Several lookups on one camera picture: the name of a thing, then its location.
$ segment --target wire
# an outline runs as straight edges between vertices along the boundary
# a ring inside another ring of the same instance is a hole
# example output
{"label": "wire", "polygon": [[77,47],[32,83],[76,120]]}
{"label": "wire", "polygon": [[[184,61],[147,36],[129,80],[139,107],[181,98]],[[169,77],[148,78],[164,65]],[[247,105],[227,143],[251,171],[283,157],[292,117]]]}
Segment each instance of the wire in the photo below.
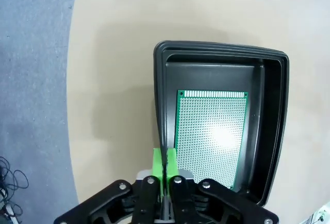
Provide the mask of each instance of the wire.
{"label": "wire", "polygon": [[[24,181],[26,181],[23,186],[19,185],[18,175],[23,176]],[[3,202],[4,204],[9,204],[14,213],[13,215],[9,214],[6,208],[3,207],[3,211],[5,211],[7,217],[18,217],[23,214],[23,209],[21,208],[21,206],[13,202],[11,198],[14,196],[15,191],[17,191],[18,189],[26,189],[28,187],[29,181],[26,175],[18,169],[12,171],[10,169],[9,161],[6,158],[0,156],[0,194],[3,197],[0,203]]]}

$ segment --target silver screw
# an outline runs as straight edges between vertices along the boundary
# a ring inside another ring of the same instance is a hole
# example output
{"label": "silver screw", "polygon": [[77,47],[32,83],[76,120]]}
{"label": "silver screw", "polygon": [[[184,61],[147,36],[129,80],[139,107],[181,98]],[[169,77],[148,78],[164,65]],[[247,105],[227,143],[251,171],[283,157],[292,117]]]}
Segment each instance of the silver screw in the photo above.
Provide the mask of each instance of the silver screw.
{"label": "silver screw", "polygon": [[180,184],[182,182],[182,179],[180,177],[174,178],[174,183]]}
{"label": "silver screw", "polygon": [[273,224],[273,221],[271,219],[266,219],[264,223],[265,224]]}
{"label": "silver screw", "polygon": [[202,186],[203,186],[203,188],[208,189],[208,188],[210,188],[210,183],[205,181],[205,182],[203,182]]}
{"label": "silver screw", "polygon": [[153,184],[154,182],[155,182],[155,180],[153,179],[153,178],[148,178],[147,179],[147,182],[149,183],[149,184]]}
{"label": "silver screw", "polygon": [[126,184],[121,183],[121,184],[119,185],[119,189],[126,189]]}

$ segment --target black plastic container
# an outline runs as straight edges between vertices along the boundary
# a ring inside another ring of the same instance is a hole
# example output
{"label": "black plastic container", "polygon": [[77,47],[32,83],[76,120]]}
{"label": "black plastic container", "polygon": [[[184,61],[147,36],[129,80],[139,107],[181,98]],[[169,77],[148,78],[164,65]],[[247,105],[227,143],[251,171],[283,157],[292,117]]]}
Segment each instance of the black plastic container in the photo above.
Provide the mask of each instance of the black plastic container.
{"label": "black plastic container", "polygon": [[249,93],[233,190],[264,206],[275,177],[285,127],[287,55],[244,45],[164,41],[154,51],[154,81],[163,159],[167,148],[174,147],[177,90]]}

